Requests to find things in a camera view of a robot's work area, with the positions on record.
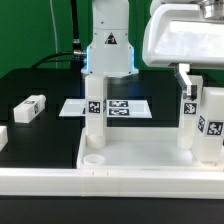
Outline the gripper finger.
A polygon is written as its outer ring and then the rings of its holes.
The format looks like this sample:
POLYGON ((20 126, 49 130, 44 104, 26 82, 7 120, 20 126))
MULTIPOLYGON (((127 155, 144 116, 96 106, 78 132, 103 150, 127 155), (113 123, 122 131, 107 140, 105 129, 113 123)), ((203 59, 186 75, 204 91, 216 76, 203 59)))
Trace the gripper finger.
POLYGON ((188 100, 196 100, 197 86, 192 84, 188 76, 189 71, 190 71, 189 64, 179 63, 175 67, 174 76, 182 88, 183 98, 188 100))

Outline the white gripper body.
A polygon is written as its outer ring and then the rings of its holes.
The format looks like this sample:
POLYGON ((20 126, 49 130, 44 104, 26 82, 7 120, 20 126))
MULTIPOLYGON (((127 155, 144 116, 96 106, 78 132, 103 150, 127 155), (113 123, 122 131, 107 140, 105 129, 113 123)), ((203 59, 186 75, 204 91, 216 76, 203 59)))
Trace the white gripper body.
POLYGON ((224 69, 224 2, 152 2, 142 58, 149 67, 224 69))

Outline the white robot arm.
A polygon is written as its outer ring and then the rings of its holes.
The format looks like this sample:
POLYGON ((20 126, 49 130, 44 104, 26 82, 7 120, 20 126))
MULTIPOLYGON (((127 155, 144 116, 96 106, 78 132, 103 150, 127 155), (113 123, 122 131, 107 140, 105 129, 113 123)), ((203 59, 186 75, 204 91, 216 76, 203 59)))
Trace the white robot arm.
MULTIPOLYGON (((93 39, 84 74, 121 78, 136 74, 128 40, 128 0, 92 0, 93 39)), ((152 0, 142 59, 173 67, 185 99, 197 98, 190 69, 224 69, 224 0, 152 0)))

